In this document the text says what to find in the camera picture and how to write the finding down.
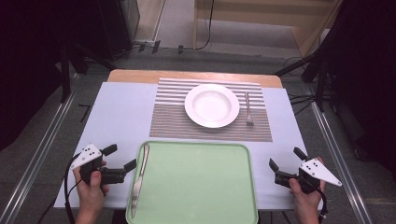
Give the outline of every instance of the fork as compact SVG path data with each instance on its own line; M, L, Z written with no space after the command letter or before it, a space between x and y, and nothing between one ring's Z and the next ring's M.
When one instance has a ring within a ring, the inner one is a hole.
M253 119L250 116L250 102L249 102L249 99L248 99L248 92L247 91L245 92L245 99L247 101L247 125L248 126L253 126L254 123L253 123Z

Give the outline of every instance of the cable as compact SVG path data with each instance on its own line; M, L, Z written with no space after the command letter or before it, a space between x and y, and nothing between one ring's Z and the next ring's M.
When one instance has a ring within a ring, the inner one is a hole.
M319 213L319 216L318 216L318 221L319 221L319 223L321 223L322 220L323 220L323 218L325 218L326 213L329 212L329 211L327 210L327 198L326 198L326 195L324 195L324 193L323 193L323 191L321 191L320 187L319 187L319 188L315 188L315 187L314 187L309 181L307 181L306 179L302 178L302 180L303 180L306 184L310 185L313 189L315 189L315 190L320 194L320 197L321 197L321 199L322 199L322 201L323 201L323 206L322 206L322 209L320 210L320 213Z
M290 103L291 103L291 105L297 105L297 104L300 104L300 103L304 103L304 102L307 102L307 101L314 101L314 100L315 100L315 97L306 98L304 100L294 101L294 102L290 102Z
M208 25L207 25L207 20L205 20L205 30L206 32L209 34L209 29L208 29ZM212 42L210 42L210 47L208 49L208 51L210 51L212 49Z
M70 160L70 162L67 164L67 166L66 166L66 170L64 171L64 201L65 201L65 203L64 203L64 208L66 209L66 213L67 213L67 217L69 218L69 221L70 221L70 223L71 224L75 224L75 220L74 220L74 217L73 217L73 212L72 212L72 209L71 209L71 207L70 207L70 202L69 202L69 193L70 192L68 192L68 190L67 190L67 177L69 177L69 170L70 170L70 166L72 165L72 163L73 163L73 161L77 158L79 156L79 153L77 154L77 155L75 155L71 160Z
M49 206L46 208L46 210L43 212L43 214L41 215L40 219L37 221L37 224L41 224L41 222L43 221L44 217L46 216L46 214L48 213L48 211L51 209L51 207L55 204L56 201L56 197L52 200L52 202L49 204Z
M82 179L80 179L76 184L75 184L75 186L73 186L73 188L71 188L70 190L69 190L69 192L67 193L67 197L70 197L70 193L72 192L72 190L79 184L79 182L81 182L82 181Z
M258 217L259 217L259 220L257 221L257 223L259 224L259 223L262 223L262 216L260 215L260 211L259 210L257 210L257 215L258 215Z
M204 44L204 46L203 46L203 47L200 47L200 48L198 48L198 49L183 49L183 50L201 50L201 49L204 49L204 48L207 46L207 44L210 42L211 28L212 28L212 18L213 18L213 7L214 7L214 5L215 5L215 0L212 0L212 6L211 6L211 8L210 8L210 17L209 17L209 31L208 31L209 37L207 38L206 43ZM122 56L122 55L125 54L125 53L134 51L134 50L136 50L136 49L140 49L140 46L142 46L142 44L134 44L134 45L139 45L139 47L132 48L131 50L125 51L125 52L123 52L123 53L121 53L121 54L118 54L118 55L116 55L116 56L117 56L117 57L120 57L120 56ZM154 48L154 47L152 47L151 45L144 45L144 46L145 46L145 48L152 48L152 49ZM158 49L179 50L179 49L176 49L176 48L164 48L164 47L158 47Z
M310 101L307 105L305 105L303 108L301 108L299 111L294 113L294 116L298 115L301 111L306 109L309 105L311 105L314 101Z
M283 68L286 67L286 63L287 63L289 60L291 60L291 59L301 59L301 61L302 61L304 64L309 64L309 63L307 63L307 62L304 61L304 58L303 58L303 57L291 57L291 58L288 58L285 62L283 62ZM288 72L288 74L291 75L291 76L297 76L297 75L292 74L292 73L290 73L290 72Z
M294 95L294 94L288 93L288 96L292 96L292 97L298 98L298 97L306 97L306 96L313 96L313 95L312 94L308 94L308 95Z
M201 48L198 48L198 49L196 49L196 50L200 50L200 49L204 49L206 46L207 46L207 44L209 43L209 41L210 41L210 30L211 30L211 27L212 27L212 18L213 18L213 6L215 5L215 0L212 0L212 8L210 8L210 17L209 17L209 37L207 38L207 41L206 41L206 43L204 44L204 46L203 47L201 47Z
M294 105L295 102L297 102L296 100L304 99L305 101L307 101L307 100L312 100L314 98L315 98L315 96L294 96L294 97L290 97L289 100L290 100L291 104Z

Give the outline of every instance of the black cloth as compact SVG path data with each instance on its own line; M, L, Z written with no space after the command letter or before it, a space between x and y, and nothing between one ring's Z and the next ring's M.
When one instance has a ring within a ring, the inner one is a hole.
M43 1L0 1L0 150L60 86L60 47Z
M343 4L354 7L326 52L333 87L364 130L355 143L396 174L396 3Z

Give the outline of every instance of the placemat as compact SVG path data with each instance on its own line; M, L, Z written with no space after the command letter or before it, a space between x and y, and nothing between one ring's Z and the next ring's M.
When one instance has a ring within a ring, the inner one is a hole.
M219 84L231 90L238 98L238 117L229 125L211 129L192 121L184 108L187 93L201 84ZM248 116L245 92L249 93L250 114L254 126L247 126ZM271 129L257 83L198 79L160 78L150 127L150 137L184 138L223 141L272 142Z

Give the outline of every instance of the human hand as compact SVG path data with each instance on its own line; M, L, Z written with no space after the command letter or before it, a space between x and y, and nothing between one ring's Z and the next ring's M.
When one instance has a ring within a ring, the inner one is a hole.
M318 223L318 205L321 196L317 191L305 194L301 190L301 186L294 178L289 180L290 193L294 195L294 214L300 224ZM320 190L324 191L325 182L320 180Z
M76 183L81 180L79 168L73 170ZM108 185L100 186L102 175L99 171L92 172L91 185L88 186L84 181L80 181L77 185L79 197L79 211L76 223L94 223L100 212L102 211L105 196L109 191Z

